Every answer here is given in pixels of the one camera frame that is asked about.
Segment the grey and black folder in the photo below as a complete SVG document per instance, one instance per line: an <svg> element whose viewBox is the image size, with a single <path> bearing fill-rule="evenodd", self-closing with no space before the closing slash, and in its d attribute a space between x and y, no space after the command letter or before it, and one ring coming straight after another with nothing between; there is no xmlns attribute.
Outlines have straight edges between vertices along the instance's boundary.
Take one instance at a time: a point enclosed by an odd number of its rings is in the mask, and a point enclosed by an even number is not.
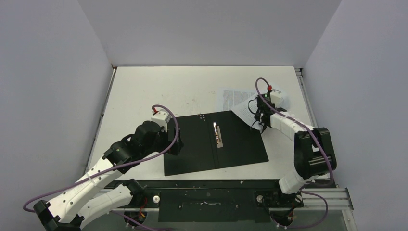
<svg viewBox="0 0 408 231"><path fill-rule="evenodd" d="M232 111L178 116L183 147L164 155L164 175L173 176L268 162L261 133Z"/></svg>

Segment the printed paper sheet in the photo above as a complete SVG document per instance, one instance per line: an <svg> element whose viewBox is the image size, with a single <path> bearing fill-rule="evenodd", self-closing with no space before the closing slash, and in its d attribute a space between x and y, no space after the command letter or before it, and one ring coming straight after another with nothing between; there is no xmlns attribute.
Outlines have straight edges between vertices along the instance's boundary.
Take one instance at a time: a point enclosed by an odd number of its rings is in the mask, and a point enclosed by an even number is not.
<svg viewBox="0 0 408 231"><path fill-rule="evenodd" d="M215 110L228 111L247 99L254 97L254 90L241 90L232 88L219 89L216 94Z"/></svg>
<svg viewBox="0 0 408 231"><path fill-rule="evenodd" d="M284 100L285 100L285 105L283 108L288 109L289 105L290 105L290 100L289 100L289 96L282 92ZM253 122L255 121L254 119L254 115L251 114L248 110L248 102L251 99L254 99L257 96L257 93L255 92L254 97L251 97L249 99L247 99L246 101L242 102L239 105L234 106L233 108L231 108L231 111L239 118L241 119L243 122L245 122L247 125L249 125L251 127L251 125L253 124ZM250 108L256 112L257 110L257 106L256 106L256 101L253 101L250 103ZM251 128L259 130L261 129L261 126L258 124L254 124Z"/></svg>

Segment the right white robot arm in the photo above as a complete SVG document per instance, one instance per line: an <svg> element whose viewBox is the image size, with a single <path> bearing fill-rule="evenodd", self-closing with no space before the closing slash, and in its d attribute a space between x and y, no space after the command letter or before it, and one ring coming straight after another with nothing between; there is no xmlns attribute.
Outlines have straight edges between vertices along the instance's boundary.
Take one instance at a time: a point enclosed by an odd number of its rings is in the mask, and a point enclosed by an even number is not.
<svg viewBox="0 0 408 231"><path fill-rule="evenodd" d="M270 93L257 95L255 101L257 110L254 118L261 124L261 130L273 128L294 143L293 167L279 180L279 189L272 193L273 203L285 206L290 202L292 193L313 183L319 176L328 174L329 181L321 186L331 185L337 161L329 131L306 125L285 109L275 107Z"/></svg>

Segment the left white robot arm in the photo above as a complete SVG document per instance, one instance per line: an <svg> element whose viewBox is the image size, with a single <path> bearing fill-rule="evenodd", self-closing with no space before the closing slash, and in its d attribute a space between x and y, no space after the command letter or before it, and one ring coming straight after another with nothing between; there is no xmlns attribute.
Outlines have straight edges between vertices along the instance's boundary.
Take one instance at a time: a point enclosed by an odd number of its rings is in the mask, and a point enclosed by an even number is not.
<svg viewBox="0 0 408 231"><path fill-rule="evenodd" d="M126 180L100 196L96 194L109 183L127 173L153 152L165 154L180 142L178 122L169 140L167 122L144 121L135 132L111 145L101 159L74 187L48 201L40 200L34 211L47 231L80 231L95 219L118 207L138 207L143 202L143 189L134 180Z"/></svg>

